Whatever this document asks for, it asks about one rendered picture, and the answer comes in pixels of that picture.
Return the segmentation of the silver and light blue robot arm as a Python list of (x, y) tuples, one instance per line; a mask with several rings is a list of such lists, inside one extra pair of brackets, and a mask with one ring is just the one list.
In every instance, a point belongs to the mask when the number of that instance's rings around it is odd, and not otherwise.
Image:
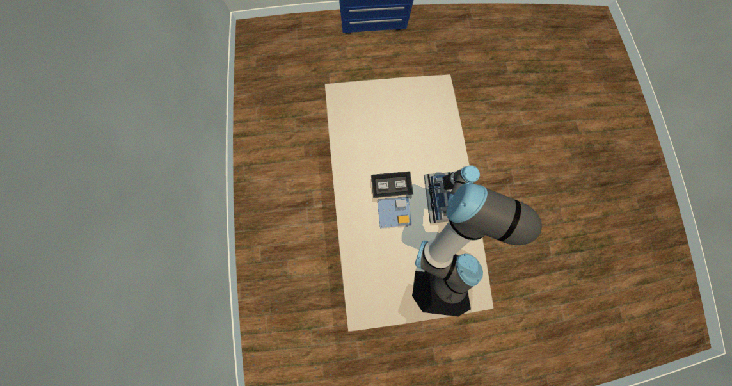
[(510, 245), (526, 245), (537, 239), (542, 230), (542, 220), (533, 208), (474, 184), (479, 177), (474, 166), (456, 171), (456, 183), (447, 202), (449, 222), (436, 239), (422, 242), (415, 261), (416, 267), (435, 275), (436, 294), (451, 304), (462, 301), (483, 276), (475, 257), (456, 255), (469, 240), (486, 235)]

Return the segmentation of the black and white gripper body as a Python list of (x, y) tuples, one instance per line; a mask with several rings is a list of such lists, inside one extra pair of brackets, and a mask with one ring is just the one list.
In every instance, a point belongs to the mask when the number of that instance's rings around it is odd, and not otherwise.
[(454, 181), (454, 174), (455, 174), (455, 172), (453, 174), (449, 174), (449, 175), (446, 175), (446, 176), (443, 177), (443, 187), (444, 187), (444, 189), (452, 189), (453, 188), (453, 185), (455, 183), (455, 181)]

